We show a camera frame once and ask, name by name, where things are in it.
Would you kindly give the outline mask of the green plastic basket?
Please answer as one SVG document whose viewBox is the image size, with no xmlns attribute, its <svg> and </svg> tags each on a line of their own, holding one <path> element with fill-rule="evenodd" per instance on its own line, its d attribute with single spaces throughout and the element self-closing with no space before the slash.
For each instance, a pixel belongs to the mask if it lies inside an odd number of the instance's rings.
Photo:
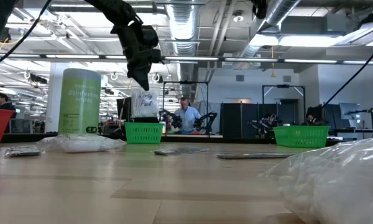
<svg viewBox="0 0 373 224">
<path fill-rule="evenodd" d="M 128 144 L 160 144 L 162 137 L 161 123 L 125 123 Z"/>
<path fill-rule="evenodd" d="M 329 126 L 278 126 L 273 130 L 278 145 L 322 148 L 326 145 Z"/>
</svg>

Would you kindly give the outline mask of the black metal gantry frame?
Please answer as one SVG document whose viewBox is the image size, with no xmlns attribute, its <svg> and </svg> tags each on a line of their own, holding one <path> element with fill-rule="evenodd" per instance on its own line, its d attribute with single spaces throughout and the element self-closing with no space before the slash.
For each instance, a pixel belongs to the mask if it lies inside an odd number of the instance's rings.
<svg viewBox="0 0 373 224">
<path fill-rule="evenodd" d="M 274 89 L 291 89 L 297 92 L 299 99 L 276 98 L 274 103 L 266 103 L 265 99 Z M 306 88 L 301 85 L 262 85 L 262 103 L 259 112 L 262 115 L 274 114 L 284 123 L 300 124 L 305 121 L 306 112 Z"/>
<path fill-rule="evenodd" d="M 192 86 L 192 85 L 198 85 L 198 84 L 205 84 L 207 88 L 209 87 L 208 82 L 194 82 L 194 81 L 187 81 L 187 80 L 179 81 L 179 82 L 176 82 L 176 81 L 164 81 L 164 83 L 163 83 L 163 89 L 162 89 L 162 109 L 161 110 L 166 110 L 165 109 L 165 96 L 170 91 L 175 91 L 176 90 L 175 88 L 174 89 L 166 88 L 167 84 L 176 84 L 179 87 L 182 87 L 183 85 Z M 182 96 L 182 97 L 187 98 L 189 100 L 189 105 L 191 106 L 189 97 L 187 97 L 187 96 Z M 217 113 L 215 113 L 215 112 L 209 112 L 208 111 L 208 103 L 207 103 L 206 104 L 206 113 L 204 115 L 201 114 L 201 118 L 197 119 L 195 121 L 195 123 L 193 125 L 193 127 L 194 127 L 195 130 L 192 133 L 190 133 L 190 134 L 195 134 L 195 133 L 211 134 L 211 132 L 212 132 L 212 124 L 213 124 L 213 121 L 215 120 L 216 117 L 217 117 Z M 178 133 L 181 134 L 181 131 L 180 131 L 181 128 L 175 128 L 175 129 L 178 129 Z"/>
</svg>

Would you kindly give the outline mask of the silver spiral air duct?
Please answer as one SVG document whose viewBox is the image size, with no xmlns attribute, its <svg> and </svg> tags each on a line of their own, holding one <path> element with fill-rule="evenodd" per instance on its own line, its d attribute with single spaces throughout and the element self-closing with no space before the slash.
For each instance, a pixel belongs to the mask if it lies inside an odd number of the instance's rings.
<svg viewBox="0 0 373 224">
<path fill-rule="evenodd" d="M 300 3 L 301 0 L 277 0 L 276 10 L 272 11 L 267 16 L 267 22 L 258 31 L 262 38 L 259 42 L 269 45 L 269 37 L 266 34 L 279 34 L 281 31 L 282 22 L 292 12 L 292 10 Z M 249 28 L 249 39 L 252 37 L 251 27 Z"/>
<path fill-rule="evenodd" d="M 191 2 L 181 3 L 183 0 L 175 0 L 179 3 L 167 4 L 165 6 L 168 18 L 171 37 L 175 42 L 173 52 L 176 56 L 191 57 L 197 55 L 198 44 L 198 10 L 199 6 Z M 177 64 L 178 81 L 196 81 L 194 65 L 192 63 Z M 180 84 L 180 96 L 189 98 L 195 94 L 194 84 Z"/>
</svg>

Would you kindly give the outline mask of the green disinfecting wipes canister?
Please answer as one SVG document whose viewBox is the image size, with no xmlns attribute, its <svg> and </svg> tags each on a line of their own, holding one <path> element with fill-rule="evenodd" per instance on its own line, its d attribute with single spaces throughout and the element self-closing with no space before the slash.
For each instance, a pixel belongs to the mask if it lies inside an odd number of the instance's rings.
<svg viewBox="0 0 373 224">
<path fill-rule="evenodd" d="M 63 71 L 59 134 L 97 134 L 101 96 L 101 75 L 67 68 Z"/>
</svg>

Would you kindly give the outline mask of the long pendant light bar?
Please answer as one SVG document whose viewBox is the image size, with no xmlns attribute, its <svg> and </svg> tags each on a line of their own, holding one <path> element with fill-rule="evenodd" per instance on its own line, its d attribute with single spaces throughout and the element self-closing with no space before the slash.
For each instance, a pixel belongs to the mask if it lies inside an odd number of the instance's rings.
<svg viewBox="0 0 373 224">
<path fill-rule="evenodd" d="M 10 54 L 11 60 L 69 60 L 69 61 L 104 61 L 123 62 L 123 55 L 77 55 L 77 54 Z M 199 56 L 162 56 L 165 62 L 247 62 L 247 63 L 300 63 L 300 64 L 336 64 L 336 65 L 364 65 L 365 60 L 323 60 L 297 58 L 237 58 L 237 57 L 199 57 Z"/>
</svg>

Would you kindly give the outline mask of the black partition panels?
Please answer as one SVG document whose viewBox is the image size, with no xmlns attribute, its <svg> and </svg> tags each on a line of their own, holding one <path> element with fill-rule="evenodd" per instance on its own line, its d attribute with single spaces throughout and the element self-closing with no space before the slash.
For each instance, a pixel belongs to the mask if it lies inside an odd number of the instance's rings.
<svg viewBox="0 0 373 224">
<path fill-rule="evenodd" d="M 268 115 L 259 112 L 261 103 L 223 103 L 220 112 L 219 132 L 228 139 L 254 139 L 269 138 L 273 136 L 272 128 L 268 122 Z M 277 126 L 283 121 L 277 118 Z"/>
</svg>

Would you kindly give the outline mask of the grey monitor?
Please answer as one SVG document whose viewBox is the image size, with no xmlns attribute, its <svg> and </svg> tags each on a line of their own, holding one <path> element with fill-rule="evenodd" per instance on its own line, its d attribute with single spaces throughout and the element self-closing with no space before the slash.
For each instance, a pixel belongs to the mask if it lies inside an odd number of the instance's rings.
<svg viewBox="0 0 373 224">
<path fill-rule="evenodd" d="M 341 119 L 360 120 L 361 106 L 358 103 L 340 103 Z"/>
</svg>

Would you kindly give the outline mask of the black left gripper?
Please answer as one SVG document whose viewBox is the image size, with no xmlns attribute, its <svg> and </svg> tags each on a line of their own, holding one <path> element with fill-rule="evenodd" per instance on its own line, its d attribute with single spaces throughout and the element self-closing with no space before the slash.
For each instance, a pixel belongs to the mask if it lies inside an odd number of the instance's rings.
<svg viewBox="0 0 373 224">
<path fill-rule="evenodd" d="M 162 63 L 162 53 L 157 42 L 146 42 L 142 36 L 144 23 L 136 18 L 127 24 L 116 24 L 111 33 L 116 34 L 127 59 L 127 76 L 133 78 L 144 90 L 149 90 L 148 73 L 152 63 Z"/>
</svg>

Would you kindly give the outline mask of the black computer monitor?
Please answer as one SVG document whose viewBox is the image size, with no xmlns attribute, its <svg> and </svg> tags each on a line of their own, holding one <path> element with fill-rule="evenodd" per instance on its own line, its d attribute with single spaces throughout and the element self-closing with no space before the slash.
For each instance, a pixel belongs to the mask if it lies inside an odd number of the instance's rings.
<svg viewBox="0 0 373 224">
<path fill-rule="evenodd" d="M 131 120 L 131 106 L 132 98 L 119 98 L 116 100 L 117 104 L 117 115 L 119 120 L 125 120 L 129 122 Z"/>
</svg>

